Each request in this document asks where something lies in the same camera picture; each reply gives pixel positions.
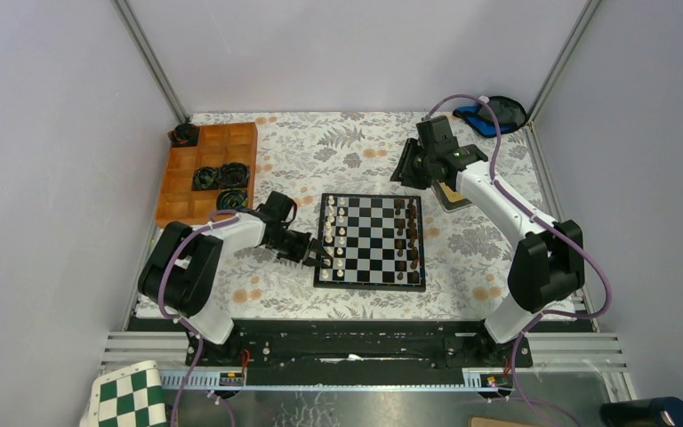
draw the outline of brown box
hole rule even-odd
[[[156,225],[163,228],[172,221],[187,225],[210,221],[208,215],[216,210],[216,199],[221,190],[192,190],[192,177],[203,166],[221,167],[235,162],[247,165],[250,170],[247,205],[253,207],[257,149],[258,128],[255,123],[200,126],[196,147],[170,148],[158,196]]]

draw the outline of white backdrop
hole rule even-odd
[[[188,113],[532,104],[584,0],[132,0]]]

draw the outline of gray wall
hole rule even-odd
[[[189,112],[417,111],[529,107],[585,0],[130,3]]]
[[[604,2],[538,130],[637,392],[683,398],[683,1]]]
[[[0,1],[0,425],[76,425],[173,116],[110,1]]]

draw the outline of white square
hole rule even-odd
[[[117,416],[117,400],[105,400],[98,406],[98,421],[108,420]]]
[[[132,378],[128,375],[117,380],[117,397],[132,394]]]
[[[128,412],[117,417],[117,425],[119,427],[135,427],[137,420],[134,418],[134,412]]]
[[[147,387],[155,387],[157,385],[161,385],[161,374],[158,372],[158,369],[148,369],[147,371],[145,371],[145,377],[147,380]]]
[[[158,403],[148,408],[148,421],[150,425],[166,422],[166,405]]]
[[[134,399],[135,411],[148,406],[148,389],[137,390],[132,396]]]

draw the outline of floral pattern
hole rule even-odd
[[[233,318],[484,318],[508,293],[510,244],[475,206],[454,213],[441,208],[432,191],[390,182],[407,138],[416,137],[422,113],[205,113],[195,125],[255,122],[258,157],[257,205],[272,190],[299,206],[292,228],[317,232],[323,192],[406,194],[422,197],[424,293],[321,289],[313,269],[277,261],[263,248],[238,251],[221,262],[211,297]],[[474,143],[488,156],[495,139],[483,139],[449,117],[461,145]],[[502,139],[498,172],[520,194],[545,209],[525,135]],[[555,304],[572,310],[571,301]],[[141,296],[141,318],[159,317],[157,306]]]

